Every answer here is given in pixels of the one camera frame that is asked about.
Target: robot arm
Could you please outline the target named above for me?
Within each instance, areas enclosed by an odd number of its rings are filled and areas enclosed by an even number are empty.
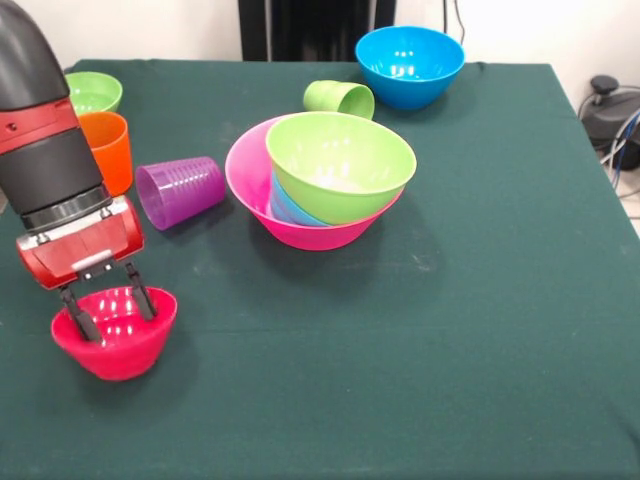
[[[49,44],[13,0],[0,0],[0,189],[26,234],[26,268],[63,302],[87,340],[100,341],[70,285],[122,262],[146,319],[155,308],[128,258],[144,238],[135,210],[112,198],[79,127],[69,87]]]

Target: green bowl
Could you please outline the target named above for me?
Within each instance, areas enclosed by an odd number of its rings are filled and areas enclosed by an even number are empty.
[[[65,75],[76,115],[90,112],[115,112],[122,99],[122,84],[100,72],[75,72]]]
[[[416,156],[402,137],[344,113],[289,115],[271,127],[266,143],[284,190],[331,225],[373,215],[416,171]]]

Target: orange cup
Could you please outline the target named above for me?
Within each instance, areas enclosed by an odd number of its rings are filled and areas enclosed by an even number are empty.
[[[122,195],[133,183],[129,127],[122,115],[93,112],[78,117],[104,184],[113,197]]]

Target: light blue bowl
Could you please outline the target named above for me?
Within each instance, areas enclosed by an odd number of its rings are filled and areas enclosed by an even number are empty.
[[[274,172],[271,173],[271,212],[278,220],[308,227],[328,227],[329,224],[321,222],[317,218],[304,211],[284,191]]]
[[[373,30],[356,44],[362,73],[378,98],[415,110],[442,95],[464,65],[464,50],[450,36],[423,27]]]

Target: white wall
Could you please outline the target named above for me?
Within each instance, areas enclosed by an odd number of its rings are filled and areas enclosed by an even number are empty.
[[[63,66],[80,58],[242,59],[237,0],[17,1]],[[397,0],[396,24],[441,29],[441,3]],[[458,3],[469,61],[551,63],[574,107],[595,74],[640,85],[640,0]]]
[[[242,59],[237,0],[16,1],[63,68],[81,58]]]
[[[458,0],[469,61],[550,63],[574,108],[606,73],[640,85],[640,0]],[[440,0],[398,0],[397,25],[442,29]],[[458,37],[453,1],[449,26]]]

